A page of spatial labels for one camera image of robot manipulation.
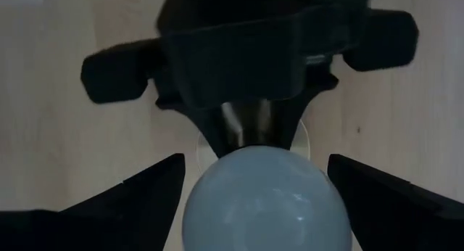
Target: light wood background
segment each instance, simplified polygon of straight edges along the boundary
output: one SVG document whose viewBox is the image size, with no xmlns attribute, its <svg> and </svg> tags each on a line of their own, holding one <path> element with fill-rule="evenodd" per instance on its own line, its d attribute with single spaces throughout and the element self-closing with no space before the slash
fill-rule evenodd
<svg viewBox="0 0 464 251">
<path fill-rule="evenodd" d="M 184 194 L 165 248 L 182 250 L 183 205 L 200 176 L 197 129 L 160 112 L 153 87 L 138 101 L 96 106 L 79 80 L 86 55 L 155 36 L 163 1 L 0 1 L 0 210 L 61 210 L 183 152 Z M 304 118 L 317 165 L 341 153 L 464 202 L 463 5 L 372 0 L 414 15 L 418 53 L 409 67 L 374 73 L 336 58 L 339 87 Z"/>
</svg>

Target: wooden surface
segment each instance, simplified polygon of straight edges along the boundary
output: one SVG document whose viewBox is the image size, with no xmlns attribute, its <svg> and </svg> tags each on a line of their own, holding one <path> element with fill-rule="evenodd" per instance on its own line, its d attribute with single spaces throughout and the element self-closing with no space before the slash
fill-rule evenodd
<svg viewBox="0 0 464 251">
<path fill-rule="evenodd" d="M 149 87 L 135 102 L 93 105 L 83 58 L 150 38 L 164 0 L 0 2 L 0 209 L 60 210 L 173 152 L 187 176 L 166 250 L 181 248 L 181 213 L 199 177 L 198 131 L 160 112 Z M 464 0 L 372 0 L 411 12 L 420 29 L 409 67 L 356 73 L 340 58 L 337 90 L 308 107 L 312 158 L 341 153 L 464 202 Z"/>
</svg>

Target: light blue ball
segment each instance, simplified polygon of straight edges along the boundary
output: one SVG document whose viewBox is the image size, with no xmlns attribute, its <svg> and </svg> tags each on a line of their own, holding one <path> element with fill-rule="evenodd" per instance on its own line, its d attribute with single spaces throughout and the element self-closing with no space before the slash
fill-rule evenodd
<svg viewBox="0 0 464 251">
<path fill-rule="evenodd" d="M 350 251 L 344 204 L 311 162 L 247 147 L 209 168 L 183 217 L 185 251 Z"/>
</svg>

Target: sphere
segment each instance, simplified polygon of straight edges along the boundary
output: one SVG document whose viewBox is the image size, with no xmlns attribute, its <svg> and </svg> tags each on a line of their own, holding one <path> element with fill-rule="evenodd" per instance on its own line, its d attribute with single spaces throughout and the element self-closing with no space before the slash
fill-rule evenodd
<svg viewBox="0 0 464 251">
<path fill-rule="evenodd" d="M 247 147 L 219 159 L 190 194 L 185 251 L 349 251 L 344 204 L 310 161 Z"/>
</svg>

